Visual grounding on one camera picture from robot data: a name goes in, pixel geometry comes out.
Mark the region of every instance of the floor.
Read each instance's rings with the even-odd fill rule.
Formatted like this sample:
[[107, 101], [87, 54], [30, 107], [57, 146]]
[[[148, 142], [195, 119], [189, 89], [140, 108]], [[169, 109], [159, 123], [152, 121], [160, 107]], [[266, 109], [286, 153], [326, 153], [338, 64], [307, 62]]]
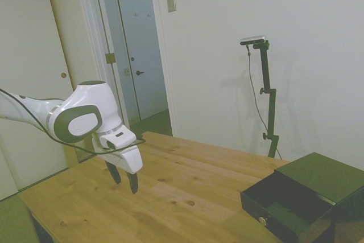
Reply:
[[130, 130], [137, 137], [146, 131], [172, 136], [171, 119], [168, 109], [131, 125]]
[[[169, 111], [165, 110], [141, 120], [131, 125], [130, 129], [137, 136], [146, 131], [172, 136]], [[50, 235], [34, 219], [29, 218], [28, 211], [18, 195], [0, 201], [0, 242], [53, 243]]]
[[0, 242], [39, 243], [28, 211], [18, 195], [0, 202]]

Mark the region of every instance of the table surface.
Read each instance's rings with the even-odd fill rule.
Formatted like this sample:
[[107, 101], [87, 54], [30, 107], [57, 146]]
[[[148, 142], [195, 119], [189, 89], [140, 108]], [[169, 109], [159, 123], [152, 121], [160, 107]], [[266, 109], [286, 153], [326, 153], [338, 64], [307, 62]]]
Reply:
[[59, 242], [280, 243], [241, 207], [240, 192], [287, 162], [144, 133], [139, 191], [94, 157], [19, 196]]

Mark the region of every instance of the green carpet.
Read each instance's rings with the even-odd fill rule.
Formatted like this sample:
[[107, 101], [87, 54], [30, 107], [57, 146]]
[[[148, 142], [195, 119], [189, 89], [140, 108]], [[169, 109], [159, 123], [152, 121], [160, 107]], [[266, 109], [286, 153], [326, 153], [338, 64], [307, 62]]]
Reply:
[[138, 137], [146, 131], [172, 136], [169, 111], [165, 110], [130, 126], [130, 130]]
[[30, 215], [18, 195], [0, 201], [0, 242], [39, 243]]

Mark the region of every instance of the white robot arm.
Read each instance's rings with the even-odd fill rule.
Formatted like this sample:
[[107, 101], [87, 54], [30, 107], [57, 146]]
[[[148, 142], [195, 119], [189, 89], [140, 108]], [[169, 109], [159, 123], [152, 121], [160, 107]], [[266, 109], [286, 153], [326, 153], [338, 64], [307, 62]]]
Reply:
[[121, 182], [118, 166], [127, 172], [132, 192], [138, 190], [136, 173], [143, 163], [134, 145], [137, 138], [123, 125], [107, 83], [83, 82], [65, 101], [0, 91], [0, 118], [30, 123], [61, 143], [76, 143], [92, 134], [95, 152], [106, 161], [115, 182]]

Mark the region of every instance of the black metal stand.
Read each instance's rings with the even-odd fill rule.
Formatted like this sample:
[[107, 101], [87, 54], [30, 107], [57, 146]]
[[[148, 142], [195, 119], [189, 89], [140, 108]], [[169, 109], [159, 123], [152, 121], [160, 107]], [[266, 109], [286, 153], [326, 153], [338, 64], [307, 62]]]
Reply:
[[260, 49], [260, 58], [262, 59], [264, 88], [261, 88], [260, 93], [269, 94], [268, 129], [267, 129], [267, 134], [263, 133], [263, 138], [272, 140], [268, 156], [270, 158], [274, 158], [275, 151], [276, 151], [277, 145], [278, 145], [279, 136], [274, 135], [276, 89], [271, 88], [271, 84], [269, 81], [268, 56], [267, 56], [267, 50], [269, 49], [269, 42], [268, 42], [268, 40], [266, 40], [263, 43], [253, 44], [253, 48]]

